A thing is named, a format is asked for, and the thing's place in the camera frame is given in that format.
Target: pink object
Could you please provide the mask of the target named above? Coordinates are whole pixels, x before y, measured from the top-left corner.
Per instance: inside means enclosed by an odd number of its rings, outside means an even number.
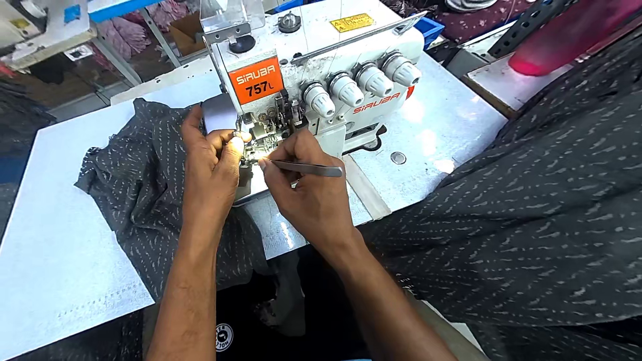
[[[127,41],[118,33],[111,20],[99,22],[96,27],[98,28],[98,36],[103,37],[125,60],[132,57],[132,47],[127,44]]]
[[[148,5],[146,8],[156,26],[165,33],[169,31],[169,24],[172,21],[188,14],[187,5],[179,4],[174,0],[163,0],[158,4]]]
[[[143,16],[141,15],[140,11],[134,10],[133,12],[128,12],[123,15],[123,19],[127,21],[131,21],[134,24],[138,25],[143,25],[146,26],[145,24],[145,19],[143,19]]]
[[[528,37],[508,60],[524,75],[547,75],[612,33],[642,0],[583,0]]]
[[[122,17],[115,17],[112,19],[114,27],[122,36],[123,40],[132,47],[132,50],[135,53],[140,53],[147,45],[150,45],[152,41],[147,38],[145,34],[145,28],[138,24],[134,24],[131,21],[127,21]]]

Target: blue plastic bin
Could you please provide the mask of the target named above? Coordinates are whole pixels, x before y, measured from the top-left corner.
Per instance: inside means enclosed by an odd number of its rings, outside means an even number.
[[[415,24],[415,28],[421,31],[421,33],[424,35],[424,50],[426,50],[428,49],[430,43],[435,41],[439,34],[441,34],[442,30],[444,29],[444,25],[439,24],[433,19],[422,17],[421,19],[419,19],[417,24]]]
[[[308,1],[308,4],[316,3],[318,1],[323,1],[323,0],[310,0]],[[273,10],[274,10],[274,13],[280,13],[301,5],[303,5],[303,0],[290,0],[287,3],[283,3],[275,7]]]

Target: table top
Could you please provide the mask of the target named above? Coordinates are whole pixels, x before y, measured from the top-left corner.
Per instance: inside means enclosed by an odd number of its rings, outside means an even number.
[[[502,113],[509,116],[515,114],[540,90],[573,68],[571,64],[567,64],[548,75],[530,76],[514,71],[508,65],[509,58],[510,56],[498,59],[465,76],[467,84],[474,89],[478,87],[485,95],[497,99],[499,103],[490,99],[487,101],[495,104]]]
[[[382,147],[351,154],[391,211],[422,200],[506,122],[428,56],[418,67],[422,80],[385,121]],[[214,71],[184,78],[143,98],[186,107],[220,92]],[[153,303],[93,199],[73,185],[86,151],[107,146],[134,115],[132,102],[38,132],[0,245],[0,360]],[[396,165],[392,152],[407,161]],[[372,217],[356,193],[349,187],[353,221],[361,224]],[[244,207],[261,230],[267,258],[306,244],[269,194]]]

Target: knob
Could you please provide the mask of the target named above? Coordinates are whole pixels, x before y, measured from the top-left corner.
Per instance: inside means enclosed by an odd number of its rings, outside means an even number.
[[[365,64],[356,79],[360,87],[380,98],[390,95],[395,86],[374,63]]]
[[[334,116],[334,103],[320,83],[310,84],[303,92],[303,99],[323,118]]]
[[[363,103],[365,96],[357,83],[350,79],[347,73],[337,74],[330,82],[330,91],[336,95],[339,100],[351,106],[358,107]]]
[[[417,85],[421,78],[421,71],[399,53],[390,55],[386,59],[383,63],[383,72],[393,82],[405,87]]]

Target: cardboard box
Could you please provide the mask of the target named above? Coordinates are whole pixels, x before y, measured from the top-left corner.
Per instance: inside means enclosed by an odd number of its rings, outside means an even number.
[[[169,32],[176,42],[176,47],[184,57],[201,49],[205,49],[205,43],[201,34],[203,27],[200,24],[200,13],[191,13],[169,24]]]

